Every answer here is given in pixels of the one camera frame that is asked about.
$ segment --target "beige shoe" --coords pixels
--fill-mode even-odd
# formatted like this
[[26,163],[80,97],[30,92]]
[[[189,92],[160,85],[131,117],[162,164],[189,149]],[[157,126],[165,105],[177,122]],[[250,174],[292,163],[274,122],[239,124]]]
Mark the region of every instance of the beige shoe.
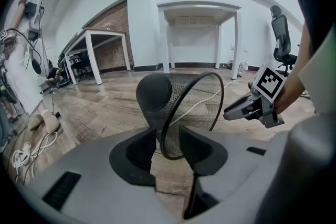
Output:
[[42,122],[43,122],[43,118],[41,115],[33,115],[33,117],[31,118],[28,124],[28,129],[30,131],[33,131],[37,129],[41,125]]
[[43,119],[49,134],[55,132],[60,127],[58,119],[49,111],[43,114]]

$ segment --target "brick wall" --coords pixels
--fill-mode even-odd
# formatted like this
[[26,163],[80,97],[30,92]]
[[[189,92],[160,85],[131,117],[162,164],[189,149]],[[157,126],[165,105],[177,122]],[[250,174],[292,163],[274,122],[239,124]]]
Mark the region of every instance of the brick wall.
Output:
[[[127,1],[121,2],[105,11],[90,22],[87,27],[126,32],[126,44],[130,65],[134,65],[128,28]],[[101,71],[105,69],[118,70],[118,68],[126,66],[121,38],[98,47],[95,49],[94,54],[96,55],[96,61]]]

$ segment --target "forearm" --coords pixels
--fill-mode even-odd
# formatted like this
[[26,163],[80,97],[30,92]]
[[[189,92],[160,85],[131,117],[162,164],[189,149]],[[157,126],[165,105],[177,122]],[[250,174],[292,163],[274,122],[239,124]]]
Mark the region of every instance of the forearm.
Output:
[[23,17],[24,11],[25,11],[26,3],[22,2],[18,5],[17,10],[15,12],[14,18],[12,20],[12,23],[10,24],[9,28],[16,29]]
[[294,103],[303,93],[304,86],[299,79],[298,73],[310,60],[310,36],[306,24],[303,26],[302,37],[298,59],[294,65],[292,72],[289,74],[280,95],[275,100],[275,108],[277,113],[283,112],[287,107]]

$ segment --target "white table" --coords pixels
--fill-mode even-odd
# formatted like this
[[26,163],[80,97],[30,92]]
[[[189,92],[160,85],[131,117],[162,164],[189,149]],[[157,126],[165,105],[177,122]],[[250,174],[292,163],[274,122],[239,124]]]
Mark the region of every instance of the white table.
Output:
[[214,0],[174,0],[157,5],[159,9],[160,41],[162,46],[163,71],[169,73],[169,54],[172,68],[175,67],[173,44],[168,46],[166,22],[172,25],[178,17],[207,16],[212,17],[217,25],[217,56],[216,68],[219,68],[222,51],[222,24],[231,18],[235,18],[235,49],[231,78],[236,79],[240,60],[242,58],[243,46],[241,45],[242,23],[240,18],[240,7],[216,2]]
[[[99,38],[101,41],[97,42],[96,44],[92,45],[92,37],[91,35],[99,35],[101,38]],[[126,38],[125,33],[119,32],[119,31],[110,31],[110,30],[102,30],[102,29],[96,29],[96,28],[84,28],[78,35],[76,35],[65,47],[64,49],[64,56],[65,61],[68,66],[68,71],[70,73],[71,80],[74,85],[76,85],[75,75],[72,71],[71,64],[69,61],[69,56],[77,54],[79,52],[87,51],[92,72],[95,77],[96,83],[98,85],[102,84],[101,78],[100,78],[100,72],[98,69],[98,65],[96,62],[96,57],[94,53],[94,49],[111,42],[115,39],[121,38],[122,43],[122,49],[125,57],[126,62],[126,68],[127,70],[131,70],[130,66],[130,60],[128,57],[127,47],[126,47]]]

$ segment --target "black mesh trash can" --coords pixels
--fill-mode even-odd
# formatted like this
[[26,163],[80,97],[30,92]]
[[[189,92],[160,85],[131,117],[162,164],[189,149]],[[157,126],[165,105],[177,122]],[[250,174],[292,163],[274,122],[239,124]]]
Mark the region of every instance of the black mesh trash can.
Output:
[[156,128],[163,156],[183,157],[180,126],[211,131],[223,105],[224,86],[217,73],[157,73],[144,77],[136,99],[149,126]]

